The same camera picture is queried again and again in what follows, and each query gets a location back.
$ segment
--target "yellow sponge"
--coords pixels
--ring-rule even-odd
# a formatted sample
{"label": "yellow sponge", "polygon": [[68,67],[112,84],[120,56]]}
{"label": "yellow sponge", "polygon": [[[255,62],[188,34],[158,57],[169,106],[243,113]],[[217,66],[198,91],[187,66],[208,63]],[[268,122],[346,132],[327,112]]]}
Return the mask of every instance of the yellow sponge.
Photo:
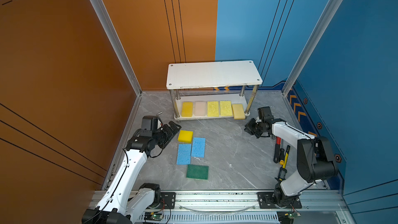
{"label": "yellow sponge", "polygon": [[232,113],[231,101],[220,101],[220,116],[229,117]]}
{"label": "yellow sponge", "polygon": [[242,104],[232,104],[232,110],[234,111],[234,119],[246,118]]}
{"label": "yellow sponge", "polygon": [[192,143],[193,132],[181,130],[178,135],[178,141],[184,143]]}
{"label": "yellow sponge", "polygon": [[192,117],[193,102],[182,102],[181,117]]}
{"label": "yellow sponge", "polygon": [[219,117],[218,101],[207,102],[207,117]]}

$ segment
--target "dark blue wall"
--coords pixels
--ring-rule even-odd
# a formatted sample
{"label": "dark blue wall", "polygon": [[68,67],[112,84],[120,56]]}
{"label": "dark blue wall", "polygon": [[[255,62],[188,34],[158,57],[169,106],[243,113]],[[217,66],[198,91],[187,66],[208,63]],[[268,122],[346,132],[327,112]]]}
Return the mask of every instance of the dark blue wall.
{"label": "dark blue wall", "polygon": [[215,60],[253,60],[263,87],[289,76],[328,0],[278,2],[218,0]]}
{"label": "dark blue wall", "polygon": [[343,0],[298,78],[344,156],[358,224],[396,221],[397,19],[397,0]]}

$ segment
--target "robotic arm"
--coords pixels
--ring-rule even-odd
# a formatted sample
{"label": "robotic arm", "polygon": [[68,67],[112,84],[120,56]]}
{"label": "robotic arm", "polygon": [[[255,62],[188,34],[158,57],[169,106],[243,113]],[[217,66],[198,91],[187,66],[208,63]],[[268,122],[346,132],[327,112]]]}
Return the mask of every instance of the robotic arm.
{"label": "robotic arm", "polygon": [[163,151],[181,129],[181,126],[173,121],[170,121],[169,125],[163,124],[159,114],[142,118],[141,129],[134,133],[123,149],[125,153],[123,162],[111,186],[95,209],[85,211],[82,224],[131,224],[148,206],[150,208],[159,206],[160,187],[153,183],[143,184],[136,196],[128,202],[138,173],[148,157],[152,157],[150,155],[152,149],[158,145]]}
{"label": "robotic arm", "polygon": [[[261,107],[257,111],[257,120],[252,118],[245,125],[246,132],[257,138],[270,137],[273,134],[297,149],[297,170],[275,186],[276,205],[290,206],[298,198],[300,192],[310,187],[315,181],[337,175],[338,167],[330,142],[326,137],[307,134],[280,118],[274,118],[270,107]],[[268,136],[262,136],[264,132],[267,132]]]}

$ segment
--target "shelf top board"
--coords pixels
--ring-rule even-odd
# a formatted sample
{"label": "shelf top board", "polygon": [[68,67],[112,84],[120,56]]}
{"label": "shelf top board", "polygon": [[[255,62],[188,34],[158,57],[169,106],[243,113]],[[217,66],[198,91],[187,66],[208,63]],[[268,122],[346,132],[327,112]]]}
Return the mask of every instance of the shelf top board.
{"label": "shelf top board", "polygon": [[253,61],[194,62],[169,64],[167,89],[260,85],[263,82]]}

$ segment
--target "diagonal black stripe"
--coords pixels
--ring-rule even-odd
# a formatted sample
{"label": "diagonal black stripe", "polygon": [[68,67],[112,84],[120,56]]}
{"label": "diagonal black stripe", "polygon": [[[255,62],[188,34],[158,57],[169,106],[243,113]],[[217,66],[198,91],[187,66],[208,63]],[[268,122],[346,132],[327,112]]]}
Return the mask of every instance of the diagonal black stripe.
{"label": "diagonal black stripe", "polygon": [[372,186],[372,187],[369,187],[369,188],[360,189],[360,190],[357,190],[357,191],[354,191],[354,192],[345,194],[345,195],[343,195],[343,196],[350,195],[350,194],[353,194],[353,193],[356,193],[356,192],[360,192],[360,191],[362,191],[362,190],[371,189],[371,188],[374,188],[374,187],[377,187],[377,186],[382,186],[382,185],[384,185],[384,184],[392,183],[392,182],[395,182],[395,181],[398,181],[398,179],[395,179],[395,180],[392,180],[392,181],[389,181],[389,182],[386,182],[386,183],[381,183],[381,184],[378,184],[378,185],[375,185],[375,186]]}
{"label": "diagonal black stripe", "polygon": [[[47,146],[47,145],[43,144],[42,142],[40,142],[40,141],[38,141],[38,140],[34,139],[33,137],[31,137],[31,136],[27,135],[26,133],[24,133],[24,132],[22,132],[22,131],[18,130],[17,128],[15,128],[15,127],[12,127],[11,125],[7,124],[6,122],[4,122],[4,121],[2,121],[2,120],[0,120],[0,122],[2,122],[3,124],[5,124],[5,125],[7,125],[7,126],[11,127],[12,129],[16,130],[17,132],[20,132],[20,133],[22,133],[23,135],[25,135],[25,136],[27,136],[27,137],[29,137],[29,138],[33,139],[34,141],[38,142],[39,144],[42,144],[42,145],[44,145],[45,147],[47,147],[47,148],[51,149],[52,151],[54,151],[54,152],[57,152],[57,151],[56,151],[56,150],[54,150],[53,148],[51,148],[51,147],[49,147],[49,146]],[[77,163],[78,165],[80,165],[80,166],[82,166],[82,167],[84,167],[84,168],[88,169],[89,171],[91,171],[91,172],[94,172],[95,174],[99,175],[100,177],[103,177],[103,176],[101,176],[100,174],[98,174],[97,172],[95,172],[95,171],[93,171],[93,170],[91,170],[91,169],[89,169],[89,168],[85,167],[84,165],[82,165],[82,164],[80,164],[80,163],[78,163],[78,162],[74,161],[73,159],[71,159],[71,158],[69,158],[69,157],[65,156],[64,154],[62,154],[62,153],[60,153],[60,152],[57,152],[57,153],[58,153],[58,154],[60,154],[60,155],[61,155],[61,156],[63,156],[63,157],[66,157],[66,158],[67,158],[67,159],[69,159],[70,161],[73,161],[73,162]]]}
{"label": "diagonal black stripe", "polygon": [[278,39],[278,42],[276,43],[274,52],[272,53],[271,61],[270,61],[269,64],[268,64],[267,72],[266,72],[266,75],[264,76],[264,79],[266,78],[267,73],[268,73],[268,70],[269,70],[269,67],[271,66],[272,58],[273,58],[273,56],[275,55],[275,51],[276,51],[276,48],[278,47],[279,40],[281,40],[281,36],[282,36],[283,30],[285,29],[285,25],[286,25],[287,19],[289,18],[289,14],[290,14],[290,11],[292,10],[292,6],[293,6],[293,3],[294,3],[294,2],[295,2],[295,0],[293,0],[292,4],[291,4],[291,6],[290,6],[290,9],[289,9],[289,13],[287,13],[287,17],[286,17],[285,23],[283,24],[283,28],[282,28],[282,31],[281,31],[281,35],[279,36],[279,39]]}
{"label": "diagonal black stripe", "polygon": [[99,166],[98,164],[96,164],[95,162],[91,161],[90,159],[88,159],[87,157],[83,156],[81,153],[77,152],[76,150],[72,149],[71,147],[69,147],[68,145],[66,145],[65,143],[61,142],[59,139],[55,138],[54,136],[50,135],[48,132],[45,132],[43,129],[41,129],[40,127],[38,127],[37,125],[35,125],[34,123],[30,122],[29,120],[27,120],[26,118],[22,117],[21,115],[17,114],[16,112],[12,111],[11,109],[9,109],[8,107],[6,107],[5,105],[3,105],[2,103],[0,103],[0,105],[2,107],[4,107],[5,109],[7,109],[8,111],[12,112],[13,114],[17,115],[18,117],[22,118],[24,121],[28,122],[29,124],[31,124],[32,126],[36,127],[37,129],[39,129],[40,131],[46,133],[48,136],[54,138],[56,141],[60,142],[61,144],[63,144],[64,146],[68,147],[69,149],[71,149],[72,151],[76,152],[77,154],[79,154],[80,156],[86,158],[88,161],[92,162],[93,164],[97,165],[98,167],[100,167],[101,169],[103,169],[104,171],[107,171],[106,169],[104,169],[103,167]]}
{"label": "diagonal black stripe", "polygon": [[269,35],[271,34],[271,30],[272,30],[273,22],[275,21],[276,12],[278,12],[278,8],[279,8],[279,3],[280,3],[280,2],[281,2],[281,0],[279,0],[279,2],[278,2],[278,6],[276,7],[275,14],[274,14],[274,18],[272,19],[272,24],[271,24],[271,27],[269,28],[269,32],[268,32],[267,41],[266,41],[266,44],[265,44],[265,46],[264,46],[263,54],[261,55],[260,63],[258,64],[258,68],[257,68],[257,70],[259,70],[259,69],[260,69],[261,61],[262,61],[262,59],[263,59],[264,52],[265,52],[265,50],[266,50],[266,47],[267,47],[267,42],[268,42],[268,39],[269,39]]}
{"label": "diagonal black stripe", "polygon": [[172,41],[174,62],[177,63],[176,62],[176,54],[174,53],[174,45],[173,45],[172,31],[170,29],[169,15],[167,14],[166,0],[164,0],[164,8],[166,9],[167,23],[169,24],[170,40]]}
{"label": "diagonal black stripe", "polygon": [[41,159],[43,159],[43,160],[46,160],[47,162],[50,162],[50,163],[52,163],[52,164],[54,164],[54,165],[56,165],[56,166],[58,166],[58,167],[61,167],[61,168],[65,169],[65,170],[67,170],[67,171],[69,171],[69,172],[72,172],[72,173],[74,173],[74,174],[76,174],[76,175],[78,175],[78,176],[80,176],[80,177],[86,178],[87,180],[90,180],[90,181],[92,181],[92,182],[94,182],[94,183],[96,183],[96,184],[98,184],[98,185],[101,185],[101,184],[99,184],[99,183],[97,183],[97,182],[95,182],[95,181],[93,181],[93,180],[91,180],[91,179],[89,179],[89,178],[87,178],[87,177],[85,177],[85,176],[82,176],[81,174],[77,174],[76,172],[73,172],[73,171],[71,171],[70,169],[67,169],[67,168],[65,168],[65,167],[63,167],[63,166],[61,166],[61,165],[59,165],[59,164],[56,164],[56,163],[54,163],[54,162],[52,162],[52,161],[50,161],[50,160],[48,160],[48,159],[45,159],[44,157],[41,157],[41,156],[39,156],[39,155],[37,155],[37,154],[34,154],[33,152],[30,152],[30,151],[28,151],[28,150],[26,150],[26,149],[23,149],[22,147],[19,147],[19,146],[17,146],[16,144],[13,144],[13,143],[11,143],[11,142],[9,142],[9,141],[3,139],[3,138],[0,138],[0,139],[1,139],[2,141],[6,142],[6,143],[9,143],[9,144],[11,144],[11,145],[17,147],[17,148],[20,148],[21,150],[24,150],[24,151],[26,151],[26,152],[28,152],[28,153],[30,153],[30,154],[32,154],[32,155],[35,155],[36,157],[39,157],[39,158],[41,158]]}
{"label": "diagonal black stripe", "polygon": [[356,204],[356,203],[360,203],[360,202],[367,202],[367,201],[376,200],[376,199],[380,199],[380,198],[384,198],[384,197],[391,197],[393,195],[398,195],[398,193],[391,194],[391,195],[385,195],[385,196],[382,196],[382,197],[376,197],[376,198],[372,198],[372,199],[367,199],[367,200],[363,200],[363,201],[359,201],[359,202],[353,202],[353,203],[349,203],[347,205]]}
{"label": "diagonal black stripe", "polygon": [[180,0],[178,0],[178,8],[180,9],[181,34],[182,34],[182,45],[183,45],[183,47],[184,47],[184,58],[185,58],[185,62],[187,62],[187,57],[186,57],[186,55],[185,55],[184,32],[182,31],[182,18],[181,18]]}
{"label": "diagonal black stripe", "polygon": [[286,8],[286,5],[287,5],[287,2],[288,2],[288,1],[289,1],[289,0],[286,0],[285,6],[283,7],[282,14],[281,14],[281,18],[279,19],[278,26],[276,27],[275,35],[274,35],[274,37],[272,38],[271,46],[269,47],[269,51],[268,51],[268,54],[267,54],[266,62],[264,62],[264,67],[263,67],[263,70],[261,71],[261,76],[263,76],[264,68],[266,67],[267,60],[268,60],[268,56],[269,56],[269,53],[271,52],[272,44],[273,44],[273,42],[274,42],[274,40],[275,40],[276,33],[278,32],[279,25],[281,24],[281,20],[282,20],[282,17],[283,17],[283,13],[285,12],[285,8]]}
{"label": "diagonal black stripe", "polygon": [[180,63],[181,63],[180,44],[178,43],[178,33],[177,33],[177,24],[176,24],[176,14],[174,13],[174,4],[173,4],[173,0],[172,0],[172,8],[173,8],[173,17],[174,17],[174,27],[176,28],[178,55],[180,56]]}
{"label": "diagonal black stripe", "polygon": [[379,210],[385,210],[385,209],[391,209],[391,208],[398,208],[398,206],[389,207],[389,208],[379,208],[379,209],[374,209],[374,210],[369,210],[369,211],[362,211],[362,212],[356,212],[356,213],[351,213],[351,214],[360,214],[360,213],[373,212],[373,211],[379,211]]}

